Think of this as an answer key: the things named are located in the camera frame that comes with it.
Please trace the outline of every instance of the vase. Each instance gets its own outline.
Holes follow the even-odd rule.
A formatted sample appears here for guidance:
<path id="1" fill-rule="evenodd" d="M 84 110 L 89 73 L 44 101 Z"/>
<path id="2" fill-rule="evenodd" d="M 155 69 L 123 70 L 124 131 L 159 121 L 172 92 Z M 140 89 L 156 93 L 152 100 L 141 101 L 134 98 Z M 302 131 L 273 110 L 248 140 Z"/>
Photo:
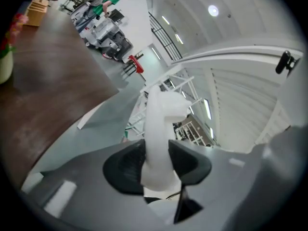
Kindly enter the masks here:
<path id="1" fill-rule="evenodd" d="M 0 59 L 0 84 L 9 79 L 13 71 L 13 53 L 9 51 Z"/>

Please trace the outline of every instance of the wooden box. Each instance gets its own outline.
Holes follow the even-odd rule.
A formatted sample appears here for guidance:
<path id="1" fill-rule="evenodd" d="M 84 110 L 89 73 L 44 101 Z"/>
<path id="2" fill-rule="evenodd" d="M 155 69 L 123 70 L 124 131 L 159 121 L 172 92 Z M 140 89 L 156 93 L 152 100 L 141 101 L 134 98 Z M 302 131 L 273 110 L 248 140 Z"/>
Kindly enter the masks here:
<path id="1" fill-rule="evenodd" d="M 29 20 L 25 25 L 40 26 L 40 23 L 47 12 L 47 0 L 33 0 L 25 13 Z"/>

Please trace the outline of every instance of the gray floor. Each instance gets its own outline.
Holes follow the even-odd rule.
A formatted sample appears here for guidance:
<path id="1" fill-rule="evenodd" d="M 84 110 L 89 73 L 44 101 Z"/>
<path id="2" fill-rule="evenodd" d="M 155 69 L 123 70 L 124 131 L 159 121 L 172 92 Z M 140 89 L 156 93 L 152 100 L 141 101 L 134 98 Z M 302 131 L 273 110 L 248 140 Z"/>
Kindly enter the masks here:
<path id="1" fill-rule="evenodd" d="M 98 51 L 91 52 L 120 92 L 105 101 L 82 130 L 77 128 L 76 122 L 63 133 L 37 162 L 31 173 L 56 169 L 77 155 L 121 142 L 144 80 L 136 73 L 128 77 L 123 73 L 122 63 L 107 60 Z"/>

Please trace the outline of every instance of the brown tabletop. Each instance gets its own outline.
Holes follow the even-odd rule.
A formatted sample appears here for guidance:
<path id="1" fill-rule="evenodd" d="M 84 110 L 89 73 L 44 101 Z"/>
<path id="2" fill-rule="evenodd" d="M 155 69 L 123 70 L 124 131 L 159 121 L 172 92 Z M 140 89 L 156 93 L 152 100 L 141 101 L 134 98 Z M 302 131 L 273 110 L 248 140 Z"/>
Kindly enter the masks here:
<path id="1" fill-rule="evenodd" d="M 20 187 L 65 130 L 118 90 L 70 17 L 51 8 L 39 28 L 24 26 L 13 56 L 13 75 L 0 85 L 0 145 L 2 163 Z"/>

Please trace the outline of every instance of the metal railing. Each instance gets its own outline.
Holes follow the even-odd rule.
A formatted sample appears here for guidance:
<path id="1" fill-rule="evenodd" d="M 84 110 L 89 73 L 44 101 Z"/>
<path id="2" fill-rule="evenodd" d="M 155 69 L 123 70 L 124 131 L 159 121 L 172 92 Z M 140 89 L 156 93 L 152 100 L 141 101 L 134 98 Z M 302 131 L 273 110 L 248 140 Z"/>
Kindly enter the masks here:
<path id="1" fill-rule="evenodd" d="M 150 16 L 151 30 L 157 37 L 159 42 L 163 45 L 164 49 L 167 51 L 171 60 L 177 61 L 182 59 L 181 53 L 179 52 L 178 48 L 175 46 L 175 44 L 173 43 L 167 32 L 162 28 L 162 26 L 152 16 L 150 12 L 149 16 Z"/>

